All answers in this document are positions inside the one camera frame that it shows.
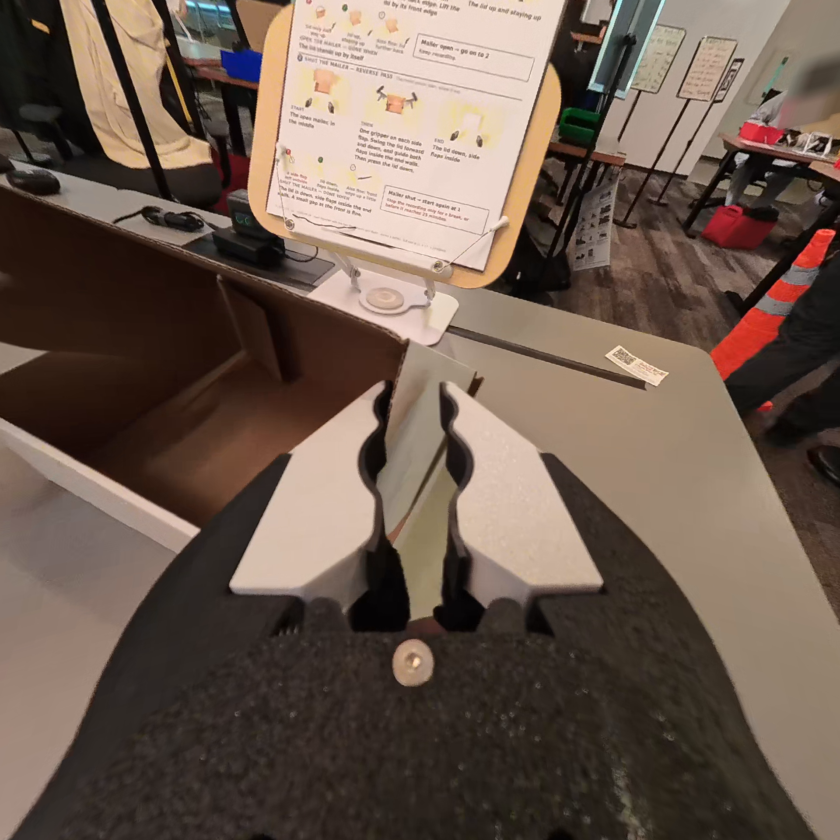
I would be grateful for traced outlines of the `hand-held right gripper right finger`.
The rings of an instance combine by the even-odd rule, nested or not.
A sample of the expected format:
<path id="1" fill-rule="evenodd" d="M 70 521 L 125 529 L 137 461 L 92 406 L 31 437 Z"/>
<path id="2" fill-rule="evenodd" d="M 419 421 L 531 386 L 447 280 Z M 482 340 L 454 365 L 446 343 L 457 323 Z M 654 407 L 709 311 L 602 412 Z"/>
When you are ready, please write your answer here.
<path id="1" fill-rule="evenodd" d="M 453 382 L 439 386 L 448 504 L 438 621 L 478 621 L 498 600 L 524 612 L 538 599 L 604 585 L 543 453 Z"/>

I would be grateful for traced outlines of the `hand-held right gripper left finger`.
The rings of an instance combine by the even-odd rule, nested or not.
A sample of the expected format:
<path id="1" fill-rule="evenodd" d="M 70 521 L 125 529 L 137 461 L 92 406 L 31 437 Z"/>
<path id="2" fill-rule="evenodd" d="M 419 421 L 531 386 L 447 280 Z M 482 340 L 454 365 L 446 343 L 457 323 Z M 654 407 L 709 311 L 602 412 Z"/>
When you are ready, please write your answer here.
<path id="1" fill-rule="evenodd" d="M 352 617 L 408 617 L 402 563 L 376 485 L 394 384 L 380 381 L 294 447 L 229 581 L 236 595 L 336 602 Z"/>

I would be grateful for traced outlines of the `brown cardboard mailer box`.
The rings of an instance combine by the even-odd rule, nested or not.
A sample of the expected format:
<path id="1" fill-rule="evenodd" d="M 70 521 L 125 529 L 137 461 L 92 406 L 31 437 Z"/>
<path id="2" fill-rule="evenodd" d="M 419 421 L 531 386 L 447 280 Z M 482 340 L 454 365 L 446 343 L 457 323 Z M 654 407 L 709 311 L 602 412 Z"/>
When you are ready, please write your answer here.
<path id="1" fill-rule="evenodd" d="M 380 381 L 386 442 L 462 363 L 239 269 L 2 187 L 2 441 L 174 552 L 260 471 Z"/>

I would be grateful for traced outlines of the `white code sticker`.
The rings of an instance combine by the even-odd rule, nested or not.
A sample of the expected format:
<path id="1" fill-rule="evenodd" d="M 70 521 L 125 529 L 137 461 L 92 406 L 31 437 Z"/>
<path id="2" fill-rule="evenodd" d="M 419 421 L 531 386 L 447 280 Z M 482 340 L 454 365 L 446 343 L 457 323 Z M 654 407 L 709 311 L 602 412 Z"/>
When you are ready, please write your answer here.
<path id="1" fill-rule="evenodd" d="M 669 375 L 667 371 L 663 371 L 642 360 L 622 345 L 617 345 L 608 351 L 605 357 L 629 375 L 652 386 L 661 385 Z"/>

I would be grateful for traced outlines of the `black charging dock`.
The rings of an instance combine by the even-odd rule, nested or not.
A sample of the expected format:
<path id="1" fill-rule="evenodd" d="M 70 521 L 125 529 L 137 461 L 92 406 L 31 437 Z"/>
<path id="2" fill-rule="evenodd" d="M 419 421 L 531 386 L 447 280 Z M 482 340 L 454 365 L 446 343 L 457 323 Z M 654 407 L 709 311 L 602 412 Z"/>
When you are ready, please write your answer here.
<path id="1" fill-rule="evenodd" d="M 229 227 L 212 232 L 217 251 L 225 257 L 259 268 L 273 269 L 286 256 L 284 241 L 266 230 L 249 203 L 248 191 L 240 188 L 227 194 Z"/>

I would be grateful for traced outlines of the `printed floor leaflet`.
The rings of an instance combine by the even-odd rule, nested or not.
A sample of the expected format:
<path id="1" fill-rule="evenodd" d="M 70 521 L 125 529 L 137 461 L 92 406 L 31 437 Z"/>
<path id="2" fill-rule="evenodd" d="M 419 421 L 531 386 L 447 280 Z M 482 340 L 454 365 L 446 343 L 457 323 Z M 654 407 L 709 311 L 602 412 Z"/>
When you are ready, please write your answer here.
<path id="1" fill-rule="evenodd" d="M 620 171 L 610 169 L 603 180 L 586 192 L 574 230 L 570 267 L 573 272 L 609 267 L 613 215 Z"/>

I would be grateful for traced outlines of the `orange traffic cone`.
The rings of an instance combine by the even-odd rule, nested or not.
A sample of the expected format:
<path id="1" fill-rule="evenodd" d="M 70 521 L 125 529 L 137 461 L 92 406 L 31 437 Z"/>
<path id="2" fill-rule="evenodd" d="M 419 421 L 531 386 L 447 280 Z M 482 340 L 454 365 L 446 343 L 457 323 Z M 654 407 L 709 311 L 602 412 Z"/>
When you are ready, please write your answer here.
<path id="1" fill-rule="evenodd" d="M 773 282 L 758 303 L 748 307 L 746 314 L 710 353 L 722 380 L 726 381 L 777 338 L 781 325 L 791 315 L 795 304 L 818 277 L 836 235 L 832 228 L 817 230 L 791 268 Z"/>

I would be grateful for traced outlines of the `instruction sheet on stand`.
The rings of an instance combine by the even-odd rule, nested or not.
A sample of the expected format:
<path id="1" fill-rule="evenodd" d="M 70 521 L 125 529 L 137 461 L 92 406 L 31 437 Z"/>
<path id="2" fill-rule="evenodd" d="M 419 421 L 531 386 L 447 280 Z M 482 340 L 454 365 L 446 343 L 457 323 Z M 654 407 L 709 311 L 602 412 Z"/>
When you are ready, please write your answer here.
<path id="1" fill-rule="evenodd" d="M 455 318 L 459 300 L 452 289 L 480 289 L 497 280 L 511 261 L 532 193 L 559 116 L 561 89 L 550 59 L 503 207 L 491 229 L 484 269 L 468 269 L 345 234 L 277 217 L 266 209 L 275 170 L 280 109 L 287 73 L 294 5 L 283 7 L 266 32 L 258 87 L 248 197 L 259 223 L 288 244 L 311 246 L 336 266 L 308 298 L 323 306 L 388 329 L 403 340 L 436 345 Z"/>

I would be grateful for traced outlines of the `red bag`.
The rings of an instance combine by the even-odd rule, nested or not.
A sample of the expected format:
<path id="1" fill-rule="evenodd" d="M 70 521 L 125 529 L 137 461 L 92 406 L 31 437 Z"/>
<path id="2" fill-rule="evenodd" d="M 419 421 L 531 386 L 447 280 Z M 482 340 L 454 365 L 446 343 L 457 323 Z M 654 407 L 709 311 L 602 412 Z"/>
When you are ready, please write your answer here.
<path id="1" fill-rule="evenodd" d="M 774 206 L 721 206 L 700 236 L 720 248 L 754 250 L 774 230 L 779 217 L 780 211 Z"/>

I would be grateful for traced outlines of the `green storage bin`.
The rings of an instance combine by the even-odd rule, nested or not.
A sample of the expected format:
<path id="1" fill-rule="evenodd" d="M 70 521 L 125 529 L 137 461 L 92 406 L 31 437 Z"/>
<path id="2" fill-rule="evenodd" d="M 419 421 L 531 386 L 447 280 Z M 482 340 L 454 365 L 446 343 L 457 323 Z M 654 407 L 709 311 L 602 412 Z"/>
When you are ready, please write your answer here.
<path id="1" fill-rule="evenodd" d="M 558 141 L 587 148 L 592 144 L 600 125 L 601 115 L 596 111 L 565 108 L 556 126 Z"/>

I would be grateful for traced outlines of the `printed instruction sheet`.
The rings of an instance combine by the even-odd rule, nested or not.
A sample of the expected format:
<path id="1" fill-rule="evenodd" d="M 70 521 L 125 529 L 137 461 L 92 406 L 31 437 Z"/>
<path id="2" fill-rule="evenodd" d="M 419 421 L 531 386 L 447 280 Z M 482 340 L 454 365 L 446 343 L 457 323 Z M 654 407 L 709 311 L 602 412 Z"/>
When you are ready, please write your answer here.
<path id="1" fill-rule="evenodd" d="M 295 2 L 266 209 L 487 266 L 566 2 Z"/>

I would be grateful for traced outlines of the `black computer mouse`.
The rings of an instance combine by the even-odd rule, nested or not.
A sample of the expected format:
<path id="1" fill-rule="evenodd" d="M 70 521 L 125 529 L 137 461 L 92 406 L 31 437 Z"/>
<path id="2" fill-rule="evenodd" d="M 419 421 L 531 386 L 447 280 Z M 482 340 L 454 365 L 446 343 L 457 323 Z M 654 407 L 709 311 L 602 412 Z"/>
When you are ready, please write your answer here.
<path id="1" fill-rule="evenodd" d="M 61 192 L 61 183 L 51 171 L 25 171 L 11 169 L 5 173 L 7 184 L 20 192 L 33 196 L 55 196 Z"/>

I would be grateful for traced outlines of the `black tripod pole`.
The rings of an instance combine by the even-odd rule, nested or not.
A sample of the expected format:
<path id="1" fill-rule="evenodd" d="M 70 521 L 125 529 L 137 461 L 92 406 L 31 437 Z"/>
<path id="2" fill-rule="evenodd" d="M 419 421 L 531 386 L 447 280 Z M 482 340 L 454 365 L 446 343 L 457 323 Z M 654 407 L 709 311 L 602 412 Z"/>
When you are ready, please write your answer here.
<path id="1" fill-rule="evenodd" d="M 165 171 L 157 153 L 149 125 L 144 117 L 141 101 L 133 84 L 130 68 L 123 54 L 107 4 L 104 1 L 91 1 L 91 6 L 97 18 L 134 127 L 154 178 L 157 193 L 166 201 L 174 201 L 175 197 L 166 180 Z"/>

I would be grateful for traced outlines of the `blue storage bin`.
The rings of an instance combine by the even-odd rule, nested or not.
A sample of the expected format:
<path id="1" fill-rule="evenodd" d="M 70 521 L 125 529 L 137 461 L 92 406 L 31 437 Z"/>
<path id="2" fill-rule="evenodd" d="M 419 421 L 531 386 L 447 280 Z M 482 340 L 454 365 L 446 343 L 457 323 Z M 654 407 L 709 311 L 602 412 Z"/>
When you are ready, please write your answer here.
<path id="1" fill-rule="evenodd" d="M 258 84 L 263 60 L 262 53 L 252 49 L 221 49 L 221 66 L 231 78 Z"/>

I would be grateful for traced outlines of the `whiteboard sign on stand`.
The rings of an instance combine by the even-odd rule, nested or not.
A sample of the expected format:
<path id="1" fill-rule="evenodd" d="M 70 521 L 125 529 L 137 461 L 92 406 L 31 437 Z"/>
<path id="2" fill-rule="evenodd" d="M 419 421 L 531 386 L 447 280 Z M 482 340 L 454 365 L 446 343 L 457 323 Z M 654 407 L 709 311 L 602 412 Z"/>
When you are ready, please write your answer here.
<path id="1" fill-rule="evenodd" d="M 618 141 L 622 140 L 642 94 L 659 94 L 665 83 L 670 68 L 673 66 L 679 50 L 685 40 L 685 37 L 686 30 L 684 28 L 666 26 L 662 24 L 654 26 L 652 34 L 647 41 L 644 53 L 641 56 L 633 84 L 631 85 L 631 89 L 637 92 L 636 99 L 633 101 L 625 123 L 617 136 Z M 638 200 L 644 194 L 647 184 L 656 170 L 657 163 L 661 160 L 663 154 L 665 153 L 680 119 L 681 117 L 677 118 L 671 130 L 666 135 L 665 141 L 662 143 L 661 148 L 654 158 L 654 162 L 647 168 L 645 177 L 638 187 L 633 200 L 630 202 L 624 217 L 615 222 L 616 226 L 624 229 L 635 229 L 637 227 L 637 224 L 631 223 L 629 218 L 634 212 Z"/>
<path id="2" fill-rule="evenodd" d="M 686 74 L 680 82 L 676 97 L 683 102 L 679 114 L 671 126 L 665 141 L 658 151 L 649 174 L 656 172 L 658 163 L 668 148 L 680 121 L 691 102 L 711 102 L 720 86 L 724 72 L 738 46 L 735 38 L 719 36 L 704 36 L 696 47 L 695 53 L 688 65 Z"/>

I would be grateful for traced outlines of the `teal framed panel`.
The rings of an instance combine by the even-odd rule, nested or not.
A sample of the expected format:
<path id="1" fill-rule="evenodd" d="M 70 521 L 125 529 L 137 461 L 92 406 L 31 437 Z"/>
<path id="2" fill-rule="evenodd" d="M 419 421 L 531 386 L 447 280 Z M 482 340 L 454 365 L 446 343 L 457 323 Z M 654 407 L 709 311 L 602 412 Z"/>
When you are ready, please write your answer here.
<path id="1" fill-rule="evenodd" d="M 664 5 L 664 1 L 614 3 L 588 91 L 626 97 Z"/>

